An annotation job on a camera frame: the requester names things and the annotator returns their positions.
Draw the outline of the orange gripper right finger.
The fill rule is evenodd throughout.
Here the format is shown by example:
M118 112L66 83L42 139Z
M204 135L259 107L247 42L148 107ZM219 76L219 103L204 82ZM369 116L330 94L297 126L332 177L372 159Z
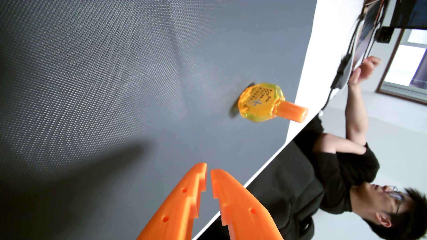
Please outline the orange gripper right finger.
M232 175L213 169L211 184L231 240L283 240L269 211Z

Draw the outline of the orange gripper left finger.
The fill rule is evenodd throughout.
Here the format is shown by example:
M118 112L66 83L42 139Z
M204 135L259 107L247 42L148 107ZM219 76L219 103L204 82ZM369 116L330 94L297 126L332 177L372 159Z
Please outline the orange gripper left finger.
M137 240L190 240L206 191L207 164L196 163L181 178L141 231Z

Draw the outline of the person's hand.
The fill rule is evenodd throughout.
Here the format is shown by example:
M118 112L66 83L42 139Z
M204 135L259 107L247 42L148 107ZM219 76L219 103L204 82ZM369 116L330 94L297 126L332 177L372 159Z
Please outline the person's hand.
M369 79L374 70L382 62L381 58L370 56L363 60L359 67L355 68L352 74L350 75L348 85L357 85L361 82Z

